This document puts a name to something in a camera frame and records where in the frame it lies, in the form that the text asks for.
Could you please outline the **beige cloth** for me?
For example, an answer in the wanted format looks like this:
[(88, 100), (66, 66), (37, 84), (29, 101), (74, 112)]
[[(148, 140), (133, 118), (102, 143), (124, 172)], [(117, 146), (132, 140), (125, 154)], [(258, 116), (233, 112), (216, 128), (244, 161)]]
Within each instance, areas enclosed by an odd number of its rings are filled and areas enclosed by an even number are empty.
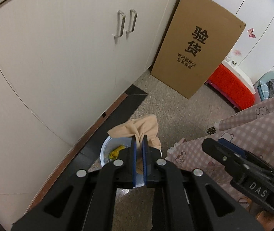
[(142, 118), (130, 119), (108, 131), (112, 138), (132, 137), (136, 138), (137, 144), (137, 163), (136, 172), (143, 174), (142, 149), (141, 142), (144, 136), (147, 136), (147, 142), (150, 147), (161, 150), (161, 142), (158, 135), (158, 122), (156, 115), (149, 114)]

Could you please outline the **white round trash bin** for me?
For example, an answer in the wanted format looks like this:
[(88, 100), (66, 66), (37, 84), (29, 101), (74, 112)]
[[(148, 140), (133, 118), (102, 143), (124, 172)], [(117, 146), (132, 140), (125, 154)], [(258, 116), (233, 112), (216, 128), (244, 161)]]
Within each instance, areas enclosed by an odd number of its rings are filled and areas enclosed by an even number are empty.
[[(136, 186), (132, 185), (132, 176), (130, 174), (130, 147), (132, 137), (112, 138), (108, 137), (100, 152), (100, 161), (102, 167), (107, 166), (113, 169), (114, 179), (116, 180), (116, 187), (121, 189), (133, 189), (143, 187), (143, 174), (136, 172)], [(126, 148), (119, 152), (118, 159), (111, 161), (108, 156), (109, 153), (118, 146), (125, 146)], [(155, 188), (161, 183), (162, 169), (157, 162), (162, 159), (161, 151), (159, 149), (147, 147), (147, 185), (146, 187)]]

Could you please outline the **yellow wrapper in bin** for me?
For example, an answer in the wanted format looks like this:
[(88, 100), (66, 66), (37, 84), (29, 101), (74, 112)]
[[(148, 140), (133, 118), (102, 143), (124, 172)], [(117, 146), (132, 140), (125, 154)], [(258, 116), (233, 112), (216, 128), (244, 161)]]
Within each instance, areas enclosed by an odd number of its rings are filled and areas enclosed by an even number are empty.
[(113, 149), (110, 153), (109, 153), (109, 160), (111, 161), (114, 161), (116, 159), (118, 159), (118, 156), (119, 156), (119, 152), (123, 149), (125, 149), (126, 147), (121, 145), (121, 146), (118, 146), (117, 148)]

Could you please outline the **pink checkered bed sheet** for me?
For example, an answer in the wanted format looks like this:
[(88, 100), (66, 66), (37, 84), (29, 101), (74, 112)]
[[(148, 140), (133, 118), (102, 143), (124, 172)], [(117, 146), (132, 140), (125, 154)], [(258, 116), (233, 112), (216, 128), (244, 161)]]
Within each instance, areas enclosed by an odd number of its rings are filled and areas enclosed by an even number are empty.
[[(274, 97), (264, 100), (215, 124), (216, 132), (210, 137), (225, 139), (254, 153), (274, 167)], [(167, 150), (168, 161), (180, 169), (202, 169), (218, 185), (240, 203), (249, 206), (249, 199), (230, 185), (231, 177), (223, 165), (202, 151), (204, 138), (181, 142)]]

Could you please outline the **red storage box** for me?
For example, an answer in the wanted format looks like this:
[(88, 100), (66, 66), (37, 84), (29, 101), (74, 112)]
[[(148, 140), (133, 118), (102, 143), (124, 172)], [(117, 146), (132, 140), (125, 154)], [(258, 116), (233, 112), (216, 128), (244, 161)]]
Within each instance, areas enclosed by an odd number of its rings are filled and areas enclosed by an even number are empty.
[(255, 103), (254, 94), (223, 64), (218, 66), (206, 83), (218, 91), (238, 110), (247, 109)]

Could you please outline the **brown cardboard box with print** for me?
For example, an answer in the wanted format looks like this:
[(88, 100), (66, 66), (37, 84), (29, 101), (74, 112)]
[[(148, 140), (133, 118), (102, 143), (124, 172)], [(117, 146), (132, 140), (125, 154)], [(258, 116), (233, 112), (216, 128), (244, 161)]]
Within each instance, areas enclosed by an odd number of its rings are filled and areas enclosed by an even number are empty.
[(244, 29), (243, 21), (212, 0), (180, 0), (151, 74), (189, 99)]

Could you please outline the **white curved cabinet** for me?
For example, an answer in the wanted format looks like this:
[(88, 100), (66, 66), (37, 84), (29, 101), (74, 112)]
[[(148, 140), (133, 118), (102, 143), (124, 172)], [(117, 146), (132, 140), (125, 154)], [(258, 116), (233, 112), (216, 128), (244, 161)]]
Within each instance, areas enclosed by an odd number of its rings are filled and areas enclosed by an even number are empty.
[[(150, 67), (178, 0), (0, 0), (0, 227)], [(138, 17), (126, 34), (130, 9)], [(117, 11), (126, 15), (117, 41)]]

